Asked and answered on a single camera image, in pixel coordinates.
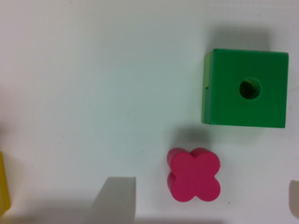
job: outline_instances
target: toy block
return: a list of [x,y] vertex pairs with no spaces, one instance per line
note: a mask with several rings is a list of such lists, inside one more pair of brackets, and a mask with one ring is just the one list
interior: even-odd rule
[[211,202],[221,193],[221,185],[215,178],[221,162],[217,155],[199,147],[188,153],[183,148],[168,152],[167,163],[172,171],[168,176],[168,187],[179,202],[187,202],[194,196]]
[[10,199],[7,188],[6,172],[3,164],[2,152],[0,152],[0,216],[10,208]]
[[205,57],[202,121],[284,128],[289,55],[213,49]]

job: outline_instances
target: pink flower-shaped block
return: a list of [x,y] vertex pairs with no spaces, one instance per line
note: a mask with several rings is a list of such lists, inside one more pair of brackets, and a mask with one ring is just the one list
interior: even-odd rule
[[168,187],[179,202],[187,202],[194,196],[210,202],[218,198],[221,185],[215,174],[221,168],[217,155],[199,147],[188,153],[183,148],[168,152],[167,162],[172,171],[168,177]]

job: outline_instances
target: yellow block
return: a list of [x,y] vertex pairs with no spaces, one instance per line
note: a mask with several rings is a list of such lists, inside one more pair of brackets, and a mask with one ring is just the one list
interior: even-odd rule
[[10,206],[7,177],[4,169],[2,152],[0,151],[0,216],[2,216]]

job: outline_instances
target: green block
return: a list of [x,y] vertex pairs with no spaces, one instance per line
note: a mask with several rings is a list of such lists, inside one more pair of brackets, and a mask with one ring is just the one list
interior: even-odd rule
[[284,128],[289,54],[214,49],[205,57],[202,121]]

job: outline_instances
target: hole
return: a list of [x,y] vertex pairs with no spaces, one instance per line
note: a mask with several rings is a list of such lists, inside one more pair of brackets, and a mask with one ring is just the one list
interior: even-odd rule
[[261,93],[261,85],[254,78],[247,78],[240,85],[241,95],[248,100],[257,98]]

